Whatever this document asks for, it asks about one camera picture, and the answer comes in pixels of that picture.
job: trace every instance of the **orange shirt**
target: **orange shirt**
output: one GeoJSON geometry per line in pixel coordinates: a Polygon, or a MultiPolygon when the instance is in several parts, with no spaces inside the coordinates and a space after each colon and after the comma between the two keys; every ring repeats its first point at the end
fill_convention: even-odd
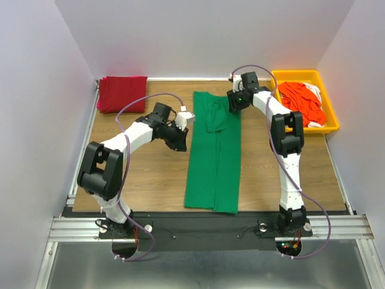
{"type": "Polygon", "coordinates": [[[283,82],[278,85],[278,90],[282,93],[282,104],[286,108],[302,113],[303,126],[307,127],[310,122],[325,124],[326,115],[321,110],[321,103],[305,84],[283,82]]]}

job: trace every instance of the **wooden surface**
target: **wooden surface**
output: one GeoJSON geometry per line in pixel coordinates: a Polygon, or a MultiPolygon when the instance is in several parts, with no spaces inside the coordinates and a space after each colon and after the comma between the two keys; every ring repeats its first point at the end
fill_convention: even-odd
{"type": "MultiPolygon", "coordinates": [[[[225,96],[231,89],[227,81],[153,81],[147,83],[147,94],[173,92],[178,94],[189,110],[193,109],[193,92],[204,91],[225,96]]],[[[147,100],[146,114],[156,101],[179,109],[171,96],[147,100]]],[[[90,141],[102,142],[120,130],[115,114],[96,113],[90,141]]],[[[138,117],[121,117],[125,128],[138,117]]],[[[134,211],[194,211],[183,206],[192,128],[188,133],[188,152],[174,152],[162,140],[145,144],[131,156],[128,179],[122,197],[134,211]]],[[[318,200],[326,210],[344,210],[345,205],[331,165],[322,135],[306,135],[300,163],[301,185],[305,193],[318,200]]],[[[266,120],[262,112],[249,107],[242,111],[242,164],[239,188],[240,211],[277,211],[280,200],[280,178],[276,159],[268,143],[266,120]]],[[[319,210],[304,200],[307,210],[319,210]]],[[[98,212],[97,202],[79,188],[73,210],[98,212]]]]}

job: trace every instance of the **white backdrop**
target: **white backdrop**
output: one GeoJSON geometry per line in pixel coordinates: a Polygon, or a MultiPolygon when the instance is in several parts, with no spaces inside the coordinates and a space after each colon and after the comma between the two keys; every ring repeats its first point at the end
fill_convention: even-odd
{"type": "Polygon", "coordinates": [[[96,78],[314,69],[354,0],[56,0],[96,78]]]}
{"type": "Polygon", "coordinates": [[[34,288],[94,79],[51,0],[0,1],[0,288],[34,288]]]}
{"type": "Polygon", "coordinates": [[[356,0],[319,71],[340,121],[328,138],[352,206],[367,214],[385,263],[383,0],[356,0]]]}

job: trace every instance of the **yellow plastic bin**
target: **yellow plastic bin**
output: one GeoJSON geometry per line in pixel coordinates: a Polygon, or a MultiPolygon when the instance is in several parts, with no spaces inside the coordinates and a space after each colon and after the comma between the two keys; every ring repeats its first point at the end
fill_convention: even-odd
{"type": "MultiPolygon", "coordinates": [[[[328,134],[339,129],[337,117],[333,111],[333,108],[331,107],[331,103],[329,97],[327,96],[325,87],[322,84],[321,77],[316,70],[274,70],[272,73],[277,78],[278,84],[285,81],[307,82],[309,84],[318,86],[320,89],[322,110],[326,115],[326,124],[323,128],[303,128],[305,134],[328,134]]],[[[272,87],[274,88],[274,81],[271,80],[271,82],[272,87]]],[[[276,98],[280,103],[282,103],[281,93],[278,91],[278,89],[276,91],[276,98]]]]}

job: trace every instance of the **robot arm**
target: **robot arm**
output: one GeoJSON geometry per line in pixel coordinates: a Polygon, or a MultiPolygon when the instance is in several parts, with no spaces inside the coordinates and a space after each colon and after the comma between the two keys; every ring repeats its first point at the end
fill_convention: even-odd
{"type": "MultiPolygon", "coordinates": [[[[266,87],[259,87],[254,72],[241,76],[234,75],[233,90],[227,92],[230,111],[237,112],[252,105],[266,114],[266,104],[271,92],[266,87]]],[[[302,115],[284,107],[275,98],[271,98],[267,116],[271,122],[271,135],[278,159],[284,165],[292,179],[300,186],[300,153],[304,144],[302,115]],[[285,132],[285,126],[293,128],[285,132]]],[[[300,192],[280,167],[281,199],[278,226],[282,233],[292,233],[306,223],[306,209],[300,192]]]]}
{"type": "MultiPolygon", "coordinates": [[[[185,152],[187,124],[195,121],[195,115],[185,111],[175,113],[174,120],[169,120],[171,107],[157,102],[153,112],[139,117],[124,133],[103,141],[91,142],[86,147],[79,170],[77,183],[91,194],[104,210],[109,225],[116,231],[129,231],[132,225],[119,208],[119,190],[122,186],[123,160],[140,146],[156,138],[163,139],[174,151],[185,152]],[[98,164],[105,163],[101,169],[98,164]]],[[[127,215],[132,216],[131,209],[121,199],[120,203],[127,215]]]]}

